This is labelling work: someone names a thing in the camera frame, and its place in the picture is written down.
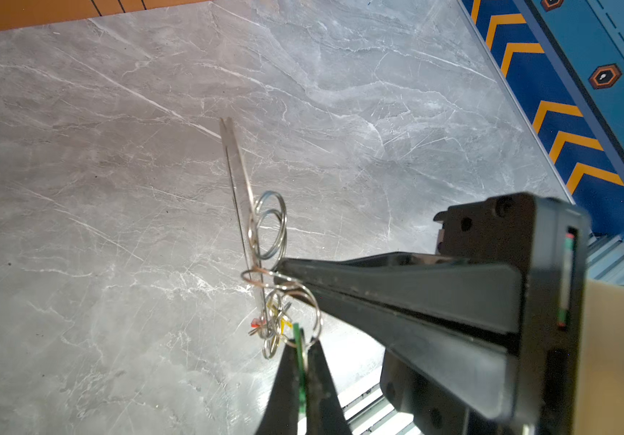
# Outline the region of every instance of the marble surface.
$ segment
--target marble surface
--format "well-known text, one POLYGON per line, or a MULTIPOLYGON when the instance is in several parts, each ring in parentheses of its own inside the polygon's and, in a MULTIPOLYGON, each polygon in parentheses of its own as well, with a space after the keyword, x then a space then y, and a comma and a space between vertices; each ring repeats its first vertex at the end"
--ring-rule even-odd
MULTIPOLYGON (((432 252, 433 215, 563 197, 456 2, 217 0, 0 33, 0 434, 247 434, 276 363, 217 119, 290 256, 432 252)), ((330 319, 339 390, 382 348, 330 319)))

